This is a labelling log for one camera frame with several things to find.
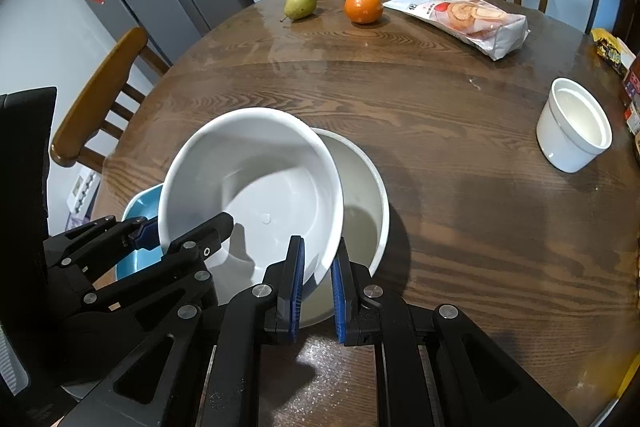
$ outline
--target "round dining table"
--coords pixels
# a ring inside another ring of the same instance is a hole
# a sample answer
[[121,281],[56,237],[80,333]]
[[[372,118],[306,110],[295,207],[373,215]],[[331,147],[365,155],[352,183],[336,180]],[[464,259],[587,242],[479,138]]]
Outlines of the round dining table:
[[[94,217],[121,216],[194,131],[230,110],[272,107],[339,133],[386,185],[374,281],[409,303],[464,310],[589,425],[640,351],[640,167],[620,78],[588,36],[500,0],[490,1],[525,14],[530,34],[495,62],[401,12],[357,25],[344,0],[318,0],[313,15],[281,22],[284,1],[226,20],[162,77],[105,161]],[[560,76],[594,95],[613,133],[573,174],[536,141]],[[374,350],[341,346],[333,319],[264,347],[261,364],[260,425],[377,424]]]

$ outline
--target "white bowl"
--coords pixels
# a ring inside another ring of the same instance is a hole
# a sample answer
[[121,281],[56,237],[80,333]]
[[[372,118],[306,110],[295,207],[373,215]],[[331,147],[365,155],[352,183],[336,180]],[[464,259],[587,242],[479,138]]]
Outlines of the white bowl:
[[334,259],[343,209],[334,161],[310,127],[275,109],[239,109],[201,127],[175,157],[160,196],[160,245],[166,251],[219,212],[231,214],[231,237],[206,260],[224,304],[262,282],[290,236],[301,235],[306,298]]
[[[342,182],[344,223],[342,235],[349,259],[369,267],[373,275],[385,252],[389,233],[389,203],[385,184],[376,166],[359,147],[346,138],[314,129],[329,149]],[[300,327],[321,322],[334,314],[331,274],[302,303]]]
[[538,144],[546,159],[575,172],[611,145],[611,126],[593,95],[568,78],[551,84],[538,126]]

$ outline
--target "pear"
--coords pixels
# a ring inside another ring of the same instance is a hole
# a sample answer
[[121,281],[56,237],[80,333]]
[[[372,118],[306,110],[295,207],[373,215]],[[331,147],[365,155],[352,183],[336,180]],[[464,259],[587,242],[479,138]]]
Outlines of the pear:
[[284,5],[284,17],[285,19],[288,17],[292,21],[302,19],[302,17],[311,15],[317,4],[316,0],[287,0]]

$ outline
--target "plastic bag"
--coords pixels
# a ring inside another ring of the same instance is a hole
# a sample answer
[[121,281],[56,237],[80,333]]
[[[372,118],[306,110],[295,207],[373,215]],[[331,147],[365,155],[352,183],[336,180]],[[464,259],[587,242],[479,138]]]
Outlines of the plastic bag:
[[384,6],[433,24],[493,60],[522,47],[529,34],[524,15],[483,0],[391,0]]

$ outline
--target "orange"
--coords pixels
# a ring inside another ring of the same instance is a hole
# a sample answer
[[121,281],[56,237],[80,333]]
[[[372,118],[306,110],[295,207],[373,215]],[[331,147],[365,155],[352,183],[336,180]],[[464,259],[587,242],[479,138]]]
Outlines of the orange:
[[346,0],[344,12],[349,19],[358,24],[377,21],[382,15],[381,0]]

